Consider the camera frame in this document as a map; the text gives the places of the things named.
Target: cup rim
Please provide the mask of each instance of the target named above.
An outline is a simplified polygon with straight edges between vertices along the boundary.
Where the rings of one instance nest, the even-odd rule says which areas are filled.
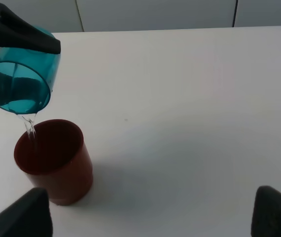
[[[68,125],[70,125],[71,127],[73,127],[79,134],[79,148],[78,150],[76,151],[76,153],[65,163],[63,164],[62,166],[58,167],[58,168],[55,168],[55,169],[52,169],[50,171],[46,171],[46,172],[39,172],[39,171],[29,171],[27,170],[26,168],[24,168],[19,160],[16,158],[17,157],[17,153],[18,153],[18,147],[20,146],[20,144],[22,143],[23,139],[25,139],[28,134],[27,132],[24,132],[21,137],[19,138],[19,140],[17,141],[16,145],[15,145],[15,148],[14,148],[14,152],[13,152],[13,157],[14,157],[14,160],[16,162],[16,165],[19,167],[19,169],[21,169],[23,172],[27,173],[27,174],[31,174],[31,175],[48,175],[48,174],[52,174],[52,173],[57,173],[58,171],[64,169],[66,166],[70,165],[71,161],[81,152],[83,146],[84,146],[84,139],[83,139],[83,133],[81,131],[81,129],[73,122],[71,121],[68,121],[68,120],[65,120],[65,119],[50,119],[50,120],[46,120],[46,121],[43,121],[43,122],[40,122],[38,124],[35,125],[35,129],[36,127],[39,127],[39,126],[46,126],[50,123],[55,123],[55,122],[64,122],[64,123],[67,123]]]

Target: teal plastic cup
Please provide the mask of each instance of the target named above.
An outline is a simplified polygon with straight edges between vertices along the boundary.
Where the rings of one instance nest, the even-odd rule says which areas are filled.
[[[0,48],[0,108],[15,114],[44,109],[51,98],[60,57],[23,48]]]

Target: white table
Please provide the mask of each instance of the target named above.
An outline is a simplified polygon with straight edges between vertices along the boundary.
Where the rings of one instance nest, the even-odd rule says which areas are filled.
[[[256,189],[281,191],[281,27],[63,33],[48,107],[78,124],[90,193],[51,205],[55,237],[248,237]],[[0,110],[0,211],[32,185],[24,125]]]

